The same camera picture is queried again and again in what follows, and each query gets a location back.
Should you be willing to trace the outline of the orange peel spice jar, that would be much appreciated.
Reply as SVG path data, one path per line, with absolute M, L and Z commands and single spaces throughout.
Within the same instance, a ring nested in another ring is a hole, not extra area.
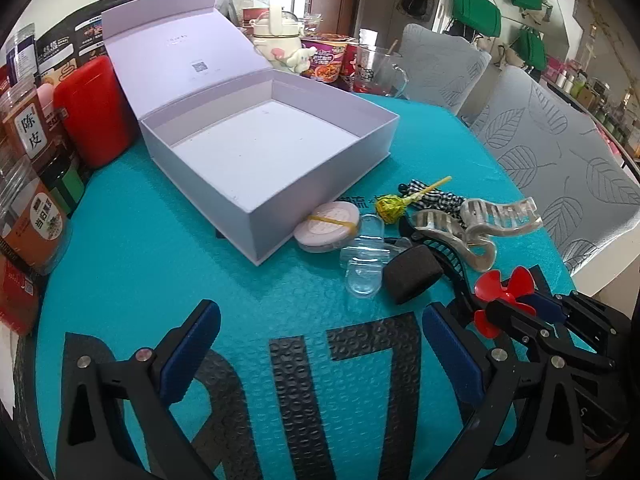
M 3 131 L 18 156 L 26 155 L 37 174 L 55 154 L 34 78 L 19 81 L 1 97 Z

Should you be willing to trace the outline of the black banana hair clip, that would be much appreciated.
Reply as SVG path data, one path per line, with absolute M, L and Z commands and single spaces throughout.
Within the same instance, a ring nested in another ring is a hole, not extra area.
M 436 240 L 431 235 L 422 234 L 410 223 L 407 217 L 402 217 L 399 220 L 398 232 L 399 238 L 408 240 L 409 248 L 424 245 L 431 249 L 444 270 L 442 278 L 448 278 L 454 290 L 458 310 L 460 312 L 465 310 L 473 314 L 478 309 L 478 304 L 469 288 L 462 259 L 454 251 L 454 248 L 441 240 Z

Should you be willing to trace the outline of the grey leaf chair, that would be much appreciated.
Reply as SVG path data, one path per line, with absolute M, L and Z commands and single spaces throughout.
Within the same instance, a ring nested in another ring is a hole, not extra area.
M 408 76 L 404 96 L 457 115 L 491 56 L 462 37 L 408 24 L 402 31 L 400 66 Z
M 570 274 L 639 224 L 639 185 L 596 124 L 509 66 L 471 130 L 537 204 Z

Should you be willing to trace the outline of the near grey leaf chair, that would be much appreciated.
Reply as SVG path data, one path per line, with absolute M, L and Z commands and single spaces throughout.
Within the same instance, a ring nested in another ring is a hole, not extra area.
M 537 204 L 570 274 L 639 224 L 639 185 L 596 124 L 509 66 L 471 130 Z

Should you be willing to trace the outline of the yellow-green wrapped lollipop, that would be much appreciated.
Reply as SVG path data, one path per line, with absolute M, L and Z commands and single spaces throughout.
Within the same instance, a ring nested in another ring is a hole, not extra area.
M 393 194 L 382 195 L 375 201 L 375 212 L 385 224 L 394 224 L 405 214 L 410 205 L 422 200 L 427 193 L 437 190 L 451 180 L 451 176 L 444 177 L 405 197 Z

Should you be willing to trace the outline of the white cartoon dog pot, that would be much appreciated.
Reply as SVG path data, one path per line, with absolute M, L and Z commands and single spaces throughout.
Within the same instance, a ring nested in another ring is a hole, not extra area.
M 302 23 L 295 14 L 270 6 L 250 26 L 254 48 L 276 70 L 301 75 L 310 69 L 317 49 L 303 46 Z

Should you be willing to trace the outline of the black white gingham bow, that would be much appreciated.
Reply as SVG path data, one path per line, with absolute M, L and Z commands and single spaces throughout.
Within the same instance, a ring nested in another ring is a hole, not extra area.
M 412 179 L 409 183 L 401 183 L 397 189 L 401 197 L 407 197 L 422 191 L 424 188 L 426 188 L 424 182 Z M 412 203 L 410 208 L 415 211 L 423 209 L 439 210 L 460 221 L 460 209 L 464 201 L 465 198 L 462 196 L 435 188 L 433 191 L 424 194 L 420 200 Z

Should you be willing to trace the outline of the translucent beige claw clip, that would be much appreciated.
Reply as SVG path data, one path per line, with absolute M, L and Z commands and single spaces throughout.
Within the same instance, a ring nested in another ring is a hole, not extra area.
M 494 237 L 525 235 L 544 225 L 531 197 L 510 204 L 472 198 L 462 203 L 459 216 L 457 220 L 437 209 L 422 209 L 411 216 L 411 223 L 423 235 L 450 245 L 480 273 L 489 271 L 496 261 Z

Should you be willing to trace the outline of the red plastic propeller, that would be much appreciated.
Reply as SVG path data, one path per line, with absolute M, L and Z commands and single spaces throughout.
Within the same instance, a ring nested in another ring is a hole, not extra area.
M 534 291 L 533 275 L 524 266 L 517 266 L 513 270 L 506 285 L 501 283 L 500 271 L 494 269 L 481 275 L 474 286 L 475 297 L 485 304 L 495 300 L 503 300 L 518 310 L 536 316 L 537 312 L 534 307 L 518 301 L 518 298 L 531 295 Z M 474 325 L 484 337 L 489 339 L 495 339 L 501 333 L 497 326 L 488 321 L 484 308 L 474 312 Z

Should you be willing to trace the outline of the black snack package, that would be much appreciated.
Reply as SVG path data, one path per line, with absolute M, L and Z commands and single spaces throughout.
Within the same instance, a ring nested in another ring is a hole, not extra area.
M 89 61 L 106 55 L 102 13 L 134 0 L 98 0 L 67 15 L 36 41 L 38 77 L 56 86 Z

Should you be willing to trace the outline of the green tote bag left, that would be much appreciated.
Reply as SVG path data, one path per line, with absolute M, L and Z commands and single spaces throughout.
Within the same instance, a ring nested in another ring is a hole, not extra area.
M 501 12 L 489 0 L 452 0 L 448 34 L 463 37 L 469 42 L 477 36 L 499 37 Z

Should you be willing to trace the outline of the purple label jar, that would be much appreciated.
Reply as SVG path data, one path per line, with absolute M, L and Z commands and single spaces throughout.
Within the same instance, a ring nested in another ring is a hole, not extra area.
M 35 79 L 38 76 L 35 30 L 35 24 L 30 23 L 8 40 L 6 67 L 11 86 L 24 79 Z

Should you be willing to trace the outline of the green tote bag lower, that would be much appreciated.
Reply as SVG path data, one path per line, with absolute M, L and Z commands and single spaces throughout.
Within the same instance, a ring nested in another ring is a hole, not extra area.
M 512 44 L 512 49 L 526 66 L 541 72 L 546 69 L 546 48 L 537 29 L 523 26 Z

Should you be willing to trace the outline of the glass mug with straw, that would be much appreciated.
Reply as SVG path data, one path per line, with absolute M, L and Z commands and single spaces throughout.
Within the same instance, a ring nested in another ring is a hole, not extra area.
M 399 98 L 408 86 L 409 78 L 401 66 L 402 56 L 379 47 L 359 46 L 350 90 L 355 93 Z

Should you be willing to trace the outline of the purple instant noodle cup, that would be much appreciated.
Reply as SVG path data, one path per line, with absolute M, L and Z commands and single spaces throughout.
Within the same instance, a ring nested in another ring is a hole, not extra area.
M 349 36 L 337 34 L 304 37 L 302 45 L 307 49 L 315 48 L 316 53 L 310 58 L 309 68 L 303 72 L 303 76 L 325 84 L 337 81 L 350 40 L 352 38 Z

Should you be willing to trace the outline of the red plastic canister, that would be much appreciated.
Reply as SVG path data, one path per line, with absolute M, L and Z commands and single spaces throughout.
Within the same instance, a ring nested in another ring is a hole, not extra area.
M 92 169 L 119 158 L 139 134 L 137 119 L 106 55 L 60 82 L 54 88 L 53 105 L 79 157 Z

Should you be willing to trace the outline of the far grey leaf chair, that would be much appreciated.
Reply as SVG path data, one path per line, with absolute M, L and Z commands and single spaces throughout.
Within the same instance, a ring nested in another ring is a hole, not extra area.
M 408 76 L 404 96 L 457 115 L 491 56 L 462 37 L 408 24 L 402 31 L 400 66 Z

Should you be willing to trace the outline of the lilac open gift box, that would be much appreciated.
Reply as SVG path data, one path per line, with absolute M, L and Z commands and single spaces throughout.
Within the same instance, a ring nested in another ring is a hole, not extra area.
M 134 0 L 103 40 L 157 167 L 252 263 L 388 154 L 398 116 L 281 72 L 216 0 Z

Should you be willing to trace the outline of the teal bubble mailer mat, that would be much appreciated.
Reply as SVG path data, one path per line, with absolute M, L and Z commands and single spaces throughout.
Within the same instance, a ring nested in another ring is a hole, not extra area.
M 204 299 L 212 352 L 171 411 L 221 479 L 422 479 L 462 428 L 420 317 L 440 281 L 398 306 L 345 289 L 337 254 L 288 242 L 250 263 L 136 144 L 91 178 L 38 330 L 18 348 L 14 418 L 55 471 L 63 384 L 84 354 L 128 359 Z

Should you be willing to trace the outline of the black foam hair roller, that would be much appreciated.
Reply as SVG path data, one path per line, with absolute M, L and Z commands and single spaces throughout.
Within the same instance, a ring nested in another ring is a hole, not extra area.
M 444 270 L 431 249 L 420 245 L 390 260 L 383 270 L 382 282 L 395 304 L 405 304 L 422 295 L 443 275 Z

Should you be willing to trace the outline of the red packet at edge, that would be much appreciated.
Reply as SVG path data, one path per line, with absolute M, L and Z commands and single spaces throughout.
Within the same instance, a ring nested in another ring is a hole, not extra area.
M 18 336 L 27 336 L 38 314 L 38 288 L 5 256 L 1 256 L 0 278 L 1 323 Z

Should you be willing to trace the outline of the green black small jar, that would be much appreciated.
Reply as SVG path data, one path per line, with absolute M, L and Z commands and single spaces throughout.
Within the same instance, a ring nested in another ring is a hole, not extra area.
M 43 167 L 40 178 L 67 217 L 77 209 L 84 197 L 90 171 L 75 153 L 60 146 Z

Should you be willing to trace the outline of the clear jar orange label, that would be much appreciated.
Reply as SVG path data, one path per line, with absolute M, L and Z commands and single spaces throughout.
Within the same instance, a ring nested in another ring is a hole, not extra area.
M 1 238 L 40 275 L 50 274 L 66 249 L 66 214 L 26 156 L 1 178 Z

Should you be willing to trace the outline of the pink round compact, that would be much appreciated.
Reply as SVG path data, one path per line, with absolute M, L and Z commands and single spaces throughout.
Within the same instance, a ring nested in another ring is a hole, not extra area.
M 333 252 L 356 237 L 359 220 L 360 212 L 352 203 L 322 204 L 296 226 L 294 238 L 305 252 Z

